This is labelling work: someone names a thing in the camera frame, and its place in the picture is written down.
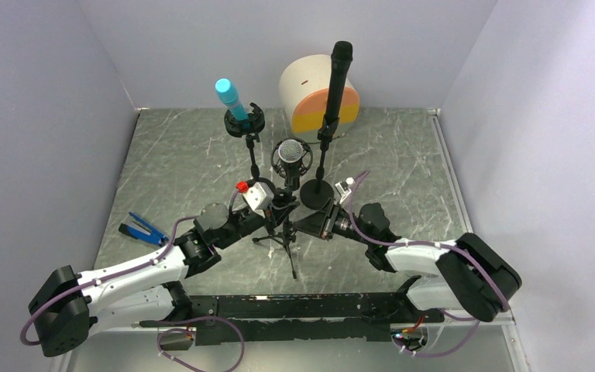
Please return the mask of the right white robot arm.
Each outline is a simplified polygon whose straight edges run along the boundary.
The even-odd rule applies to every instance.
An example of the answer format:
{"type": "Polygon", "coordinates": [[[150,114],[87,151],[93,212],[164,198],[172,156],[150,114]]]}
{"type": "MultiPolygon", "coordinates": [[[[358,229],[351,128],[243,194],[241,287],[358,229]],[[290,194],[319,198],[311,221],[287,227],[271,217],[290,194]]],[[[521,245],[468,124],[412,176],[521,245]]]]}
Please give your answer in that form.
{"type": "Polygon", "coordinates": [[[413,322],[429,310],[463,310],[481,322],[492,322],[509,309],[522,286],[518,272],[477,234],[465,232],[442,242],[399,237],[379,203],[354,214],[329,201],[321,210],[294,223],[310,236],[342,236],[366,245],[370,265],[388,273],[407,272],[395,303],[397,316],[413,322]]]}

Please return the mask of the silver mesh black microphone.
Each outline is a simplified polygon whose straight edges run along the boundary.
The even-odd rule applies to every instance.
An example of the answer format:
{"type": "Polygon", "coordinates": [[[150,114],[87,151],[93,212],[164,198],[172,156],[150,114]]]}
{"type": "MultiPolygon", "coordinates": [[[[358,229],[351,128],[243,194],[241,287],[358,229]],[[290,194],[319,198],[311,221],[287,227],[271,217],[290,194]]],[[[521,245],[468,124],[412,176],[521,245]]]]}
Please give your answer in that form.
{"type": "Polygon", "coordinates": [[[295,191],[300,187],[303,168],[304,147],[296,139],[286,139],[277,148],[279,157],[278,174],[284,179],[284,186],[295,191]]]}

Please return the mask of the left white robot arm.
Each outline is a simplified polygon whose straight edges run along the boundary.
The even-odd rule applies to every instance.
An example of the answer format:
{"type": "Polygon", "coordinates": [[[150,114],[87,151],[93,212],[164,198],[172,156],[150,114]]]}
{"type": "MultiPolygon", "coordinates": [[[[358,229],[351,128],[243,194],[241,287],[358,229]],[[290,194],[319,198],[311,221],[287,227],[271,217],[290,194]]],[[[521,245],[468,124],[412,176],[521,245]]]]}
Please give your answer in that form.
{"type": "Polygon", "coordinates": [[[182,235],[172,233],[152,253],[114,266],[80,273],[66,265],[54,270],[33,296],[20,333],[45,357],[65,354],[88,337],[138,321],[184,324],[191,314],[181,280],[201,274],[221,260],[218,250],[261,228],[274,229],[298,207],[295,197],[260,201],[247,197],[238,210],[215,203],[182,235]]]}

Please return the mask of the black tripod shock-mount stand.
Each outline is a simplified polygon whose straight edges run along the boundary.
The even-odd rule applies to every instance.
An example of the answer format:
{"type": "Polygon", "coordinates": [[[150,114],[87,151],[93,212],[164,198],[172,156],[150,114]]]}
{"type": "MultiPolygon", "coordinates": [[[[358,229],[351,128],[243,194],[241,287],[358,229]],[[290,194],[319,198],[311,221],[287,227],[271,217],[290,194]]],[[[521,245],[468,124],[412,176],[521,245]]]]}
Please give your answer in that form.
{"type": "MultiPolygon", "coordinates": [[[[273,148],[273,152],[271,154],[271,162],[272,162],[272,168],[273,170],[278,174],[278,171],[280,170],[279,167],[279,157],[277,155],[277,148],[279,146],[279,144],[287,139],[283,139],[281,140],[274,148],[273,148]]],[[[294,139],[294,140],[298,140],[301,142],[302,146],[304,147],[304,156],[303,156],[303,168],[302,168],[302,176],[304,176],[307,171],[311,168],[312,162],[313,162],[313,152],[311,150],[311,147],[302,139],[294,139]]],[[[294,196],[294,192],[293,190],[291,190],[290,188],[287,188],[285,186],[283,186],[282,188],[278,188],[277,189],[277,193],[275,195],[275,197],[280,197],[280,198],[287,198],[287,197],[296,197],[294,196]]],[[[288,216],[288,220],[281,226],[281,232],[280,232],[281,236],[278,239],[278,242],[275,241],[274,239],[265,239],[265,240],[272,240],[275,243],[278,243],[281,245],[281,247],[284,249],[285,253],[288,255],[289,258],[289,262],[291,265],[291,274],[293,279],[297,280],[298,279],[298,275],[297,275],[297,271],[295,269],[295,265],[294,265],[294,261],[293,261],[293,255],[291,252],[291,244],[296,242],[296,231],[293,229],[292,227],[292,221],[290,220],[290,216],[288,216]]]]}

